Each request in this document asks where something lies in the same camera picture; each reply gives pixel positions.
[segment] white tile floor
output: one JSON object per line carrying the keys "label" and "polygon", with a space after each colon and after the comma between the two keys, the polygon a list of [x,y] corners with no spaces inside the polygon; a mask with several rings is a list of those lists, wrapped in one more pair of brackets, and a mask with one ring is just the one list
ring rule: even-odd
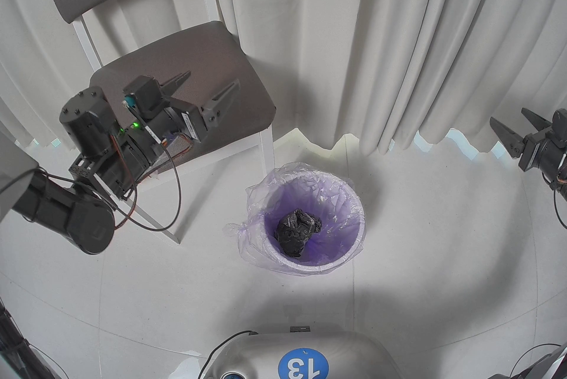
{"label": "white tile floor", "polygon": [[[32,155],[57,173],[73,158],[61,147]],[[261,180],[249,150],[182,177],[177,247],[126,224],[88,256],[10,213],[0,296],[30,342],[81,379],[193,379],[212,347],[246,328],[354,329],[382,341],[407,379],[508,374],[534,344],[565,342],[567,233],[537,171],[523,175],[507,156],[471,161],[450,139],[365,158],[353,136],[328,152],[297,131],[277,142],[276,165],[291,161],[351,178],[365,204],[364,251],[329,275],[241,260],[223,227],[245,219],[245,188]],[[167,220],[176,198],[167,183],[139,204]]]}

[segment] trash can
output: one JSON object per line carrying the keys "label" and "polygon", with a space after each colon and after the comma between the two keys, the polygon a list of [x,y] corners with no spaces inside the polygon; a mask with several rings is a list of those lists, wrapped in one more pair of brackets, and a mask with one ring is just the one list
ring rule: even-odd
{"label": "trash can", "polygon": [[[238,227],[241,257],[262,268],[291,275],[327,274],[362,250],[365,215],[351,185],[305,163],[288,163],[247,189],[248,219]],[[322,229],[298,258],[285,255],[274,232],[295,209],[322,220]]]}

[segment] white curtain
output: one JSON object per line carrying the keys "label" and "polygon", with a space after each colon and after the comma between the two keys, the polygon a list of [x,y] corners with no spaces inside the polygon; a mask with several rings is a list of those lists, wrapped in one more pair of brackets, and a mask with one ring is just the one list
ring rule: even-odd
{"label": "white curtain", "polygon": [[[74,30],[52,0],[1,1],[0,121],[16,138],[65,141],[59,110],[91,74]],[[218,2],[276,104],[276,136],[297,126],[331,148],[350,132],[369,154],[457,128],[489,150],[491,115],[525,134],[522,106],[548,118],[567,106],[567,0]],[[206,10],[109,0],[85,19],[108,63],[206,21]]]}

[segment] plastic bag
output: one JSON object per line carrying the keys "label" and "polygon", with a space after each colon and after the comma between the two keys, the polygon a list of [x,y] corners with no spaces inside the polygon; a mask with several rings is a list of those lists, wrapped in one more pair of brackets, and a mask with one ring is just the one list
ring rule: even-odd
{"label": "plastic bag", "polygon": [[[240,256],[290,275],[327,274],[358,255],[365,236],[362,203],[344,180],[305,163],[288,163],[246,189],[248,219],[238,228]],[[286,256],[274,238],[284,215],[301,208],[322,220],[299,258]]]}

